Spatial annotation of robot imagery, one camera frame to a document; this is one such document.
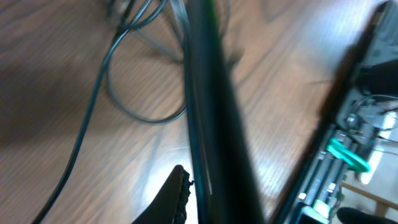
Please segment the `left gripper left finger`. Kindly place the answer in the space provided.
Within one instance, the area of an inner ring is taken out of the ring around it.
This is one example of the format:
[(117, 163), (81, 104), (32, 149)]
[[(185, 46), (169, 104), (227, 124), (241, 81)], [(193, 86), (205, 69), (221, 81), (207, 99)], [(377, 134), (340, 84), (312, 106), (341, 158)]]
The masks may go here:
[(190, 174), (176, 165), (150, 205), (132, 224), (184, 224), (190, 196)]

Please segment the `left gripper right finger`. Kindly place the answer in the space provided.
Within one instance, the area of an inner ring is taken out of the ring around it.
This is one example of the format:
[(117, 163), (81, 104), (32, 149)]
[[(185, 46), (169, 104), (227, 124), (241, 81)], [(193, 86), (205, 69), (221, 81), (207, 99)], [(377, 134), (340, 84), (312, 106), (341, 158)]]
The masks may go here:
[(200, 223), (264, 223), (213, 1), (189, 1), (185, 104)]

